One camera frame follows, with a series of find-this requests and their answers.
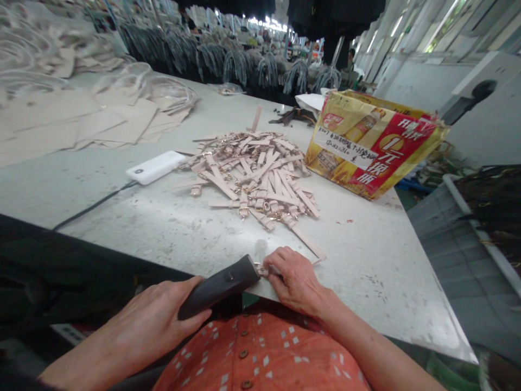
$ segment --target white power bank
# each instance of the white power bank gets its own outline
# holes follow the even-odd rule
[[[125,171],[125,174],[137,180],[142,185],[148,185],[172,171],[184,158],[186,158],[186,156],[174,151],[168,151],[153,159],[147,160],[145,163],[128,169]]]

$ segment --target work table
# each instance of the work table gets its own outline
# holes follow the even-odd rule
[[[83,74],[74,83],[88,86],[97,78]],[[245,131],[257,105],[263,108],[258,130],[284,133],[307,150],[313,128],[299,121],[288,127],[268,124],[278,118],[274,109],[290,107],[249,96],[224,97],[206,85],[181,81],[201,100],[159,143],[62,151],[2,168],[0,213],[50,229],[129,182],[127,169],[168,150],[195,151],[196,138]],[[262,262],[286,245],[316,259],[282,223],[267,232],[252,216],[241,220],[236,209],[209,208],[209,200],[226,199],[214,186],[203,187],[198,198],[189,195],[189,187],[173,189],[195,178],[193,172],[172,172],[148,186],[135,186],[60,232],[205,277],[244,254]],[[475,362],[395,190],[370,202],[316,174],[298,183],[314,191],[320,208],[320,219],[302,216],[298,222],[327,255],[315,267],[320,282],[382,334]],[[249,292],[277,299],[264,279]]]

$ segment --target orange patterned shirt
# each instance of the orange patterned shirt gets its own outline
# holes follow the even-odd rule
[[[180,389],[370,388],[351,354],[316,323],[261,312],[203,327],[167,365],[154,387],[154,391]]]

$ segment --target black cable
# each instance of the black cable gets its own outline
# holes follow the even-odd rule
[[[61,222],[60,224],[58,224],[56,227],[54,227],[52,229],[52,231],[58,231],[60,228],[64,227],[65,225],[69,224],[70,222],[73,222],[74,220],[80,218],[81,216],[83,215],[86,215],[87,213],[89,213],[90,211],[96,209],[98,206],[100,206],[102,203],[104,203],[105,201],[108,201],[109,199],[111,199],[112,197],[116,196],[121,190],[125,190],[125,189],[128,189],[132,186],[136,186],[139,182],[138,181],[132,181],[132,182],[129,182],[127,183],[125,186],[123,186],[121,189],[119,190],[116,190],[112,193],[110,193],[109,195],[107,195],[106,197],[102,198],[100,201],[96,202],[94,205],[91,205],[89,206],[88,208],[86,209],[83,209],[81,212],[79,213],[76,213],[74,216],[72,217],[69,217],[67,220]]]

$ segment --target gray bin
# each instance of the gray bin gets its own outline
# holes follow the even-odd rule
[[[521,365],[521,279],[476,221],[453,183],[443,183],[408,212],[468,340]]]

